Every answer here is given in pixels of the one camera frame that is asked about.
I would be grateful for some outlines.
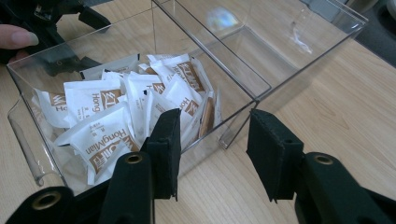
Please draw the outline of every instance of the clear plastic bin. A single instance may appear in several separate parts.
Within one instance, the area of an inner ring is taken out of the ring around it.
[[[257,103],[365,25],[337,1],[322,2],[323,12],[297,0],[154,0],[147,11],[9,64],[21,98],[8,118],[36,183],[66,185],[76,194],[90,188],[81,159],[53,144],[65,129],[46,122],[34,89],[64,92],[64,83],[81,80],[79,71],[93,61],[139,53],[146,63],[148,54],[189,53],[220,92],[222,122],[182,149],[183,175],[228,147]]]

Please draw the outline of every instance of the brass screw hole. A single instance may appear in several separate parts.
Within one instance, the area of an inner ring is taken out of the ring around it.
[[[38,196],[32,203],[32,207],[35,210],[43,210],[52,207],[62,198],[62,195],[58,191],[46,192]]]
[[[327,156],[322,156],[322,155],[317,155],[315,156],[315,161],[322,163],[324,165],[331,165],[332,164],[332,159],[330,159]]]
[[[126,162],[131,163],[131,164],[138,163],[142,160],[143,160],[143,158],[140,155],[132,155],[125,159]]]

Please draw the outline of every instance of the packet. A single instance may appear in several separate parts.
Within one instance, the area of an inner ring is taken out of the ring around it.
[[[128,97],[126,95],[119,96],[117,99],[119,100],[119,102],[128,103]]]
[[[121,96],[120,82],[116,79],[65,82],[64,92],[70,127],[115,105]]]
[[[64,120],[68,115],[65,94],[38,89],[35,89],[35,93],[46,121],[56,128],[69,128],[69,123]]]
[[[207,77],[207,74],[206,74],[205,69],[202,66],[201,62],[198,59],[191,58],[191,64],[192,64],[192,67],[194,68],[199,80],[201,81],[205,92],[210,92],[210,91],[215,92],[212,84],[210,83],[209,78]]]
[[[181,148],[185,149],[187,146],[192,144],[199,137],[199,130],[201,127],[201,120],[205,111],[205,105],[207,104],[208,94],[204,97],[201,105],[197,108],[190,122],[183,129],[180,136]]]
[[[165,87],[172,81],[173,76],[178,74],[195,91],[205,94],[205,89],[195,73],[188,54],[151,62],[150,66],[161,77]]]
[[[145,91],[153,89],[159,94],[163,93],[164,85],[160,78],[155,75],[139,75],[131,72],[129,76],[124,78],[129,107],[132,113],[134,125],[134,133],[136,134],[136,142],[142,146],[146,140],[147,132],[145,132]]]
[[[81,74],[82,78],[85,80],[101,79],[102,71],[104,69],[118,73],[129,73],[130,71],[137,71],[139,58],[140,58],[140,54],[134,54],[125,58],[118,59],[111,63],[104,63],[99,66],[82,70],[79,73]]]
[[[148,64],[146,63],[141,63],[138,65],[139,67],[139,74],[141,75],[145,75],[145,74],[149,74],[149,75],[158,75],[154,69],[152,69]]]
[[[158,92],[150,89],[147,91],[147,101],[145,104],[145,134],[150,136],[154,130],[160,115],[168,110],[175,109],[177,106],[172,102],[166,100]]]
[[[207,98],[205,104],[205,110],[202,115],[202,122],[199,128],[198,137],[204,136],[207,131],[213,129],[213,124],[215,122],[215,100],[213,99],[213,94]]]
[[[95,175],[95,172],[92,169],[88,169],[88,185],[96,186],[107,181],[111,176],[113,176],[114,168],[116,167],[119,157],[129,152],[131,152],[131,150],[128,146],[123,141],[120,141],[97,175]]]
[[[118,73],[118,72],[112,72],[107,69],[103,70],[103,72],[102,72],[102,80],[116,79],[120,82],[120,90],[121,90],[122,95],[124,95],[126,92],[123,77],[124,77],[124,74]]]
[[[131,151],[138,151],[134,141],[129,106],[121,102],[101,111],[61,134],[56,146],[70,145],[86,162],[88,169],[98,175],[117,145],[123,141]]]
[[[179,76],[172,78],[169,86],[163,92],[163,96],[180,108],[180,130],[184,132],[185,127],[201,104],[202,96]]]

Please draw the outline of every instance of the wooden table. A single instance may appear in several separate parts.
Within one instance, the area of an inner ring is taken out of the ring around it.
[[[106,15],[117,15],[117,3],[105,10]],[[142,3],[145,7],[149,1]],[[75,28],[67,27],[70,38]],[[396,199],[395,86],[395,68],[348,40],[259,108],[275,113],[304,142],[305,152],[333,155],[361,185]],[[0,96],[0,222],[4,223],[40,188],[7,120],[18,91],[4,66]],[[183,175],[178,202],[156,201],[157,223],[296,223],[293,202],[269,203],[245,152],[247,133],[245,129],[228,150],[217,151]]]

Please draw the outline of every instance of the human finger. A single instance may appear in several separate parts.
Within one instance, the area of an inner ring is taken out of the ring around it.
[[[9,63],[13,63],[13,62],[15,62],[15,61],[17,61],[17,60],[20,60],[20,59],[22,59],[22,58],[26,58],[27,56],[29,56],[29,53],[28,53],[28,52],[26,52],[25,50],[19,50],[19,51],[17,52],[17,55],[15,55],[14,57],[12,57],[12,58],[9,60]]]
[[[35,34],[18,26],[0,24],[0,49],[22,49],[37,44]]]

